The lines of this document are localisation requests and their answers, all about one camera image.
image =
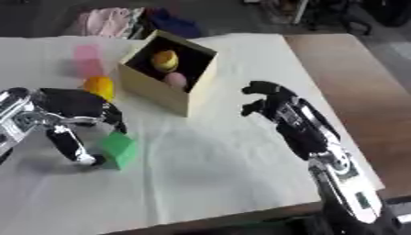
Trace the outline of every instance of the green cube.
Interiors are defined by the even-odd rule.
[[[107,158],[107,161],[113,162],[119,170],[137,157],[136,141],[116,131],[100,140],[98,147]]]

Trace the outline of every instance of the yellow macaron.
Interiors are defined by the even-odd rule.
[[[162,73],[174,72],[178,67],[179,59],[174,50],[164,50],[154,54],[151,64]]]

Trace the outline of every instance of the robotic hand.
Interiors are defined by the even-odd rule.
[[[81,165],[105,162],[101,155],[87,152],[70,124],[93,126],[98,122],[126,133],[121,112],[104,98],[83,90],[41,88],[30,93],[26,88],[11,88],[0,93],[0,162],[36,127],[69,160]]]
[[[294,92],[269,82],[251,82],[244,94],[267,95],[243,106],[242,116],[259,113],[277,124],[290,149],[308,161],[334,234],[395,235],[401,224],[378,197],[340,136],[313,106]]]

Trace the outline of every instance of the wooden table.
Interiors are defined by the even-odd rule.
[[[353,36],[285,37],[300,62],[386,188],[385,198],[411,196],[411,96]],[[244,221],[316,212],[320,203],[280,207],[115,234],[164,234],[223,227]]]

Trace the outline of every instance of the pink macaron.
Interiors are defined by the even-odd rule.
[[[187,86],[187,79],[181,73],[168,73],[162,81],[171,87],[182,90]]]

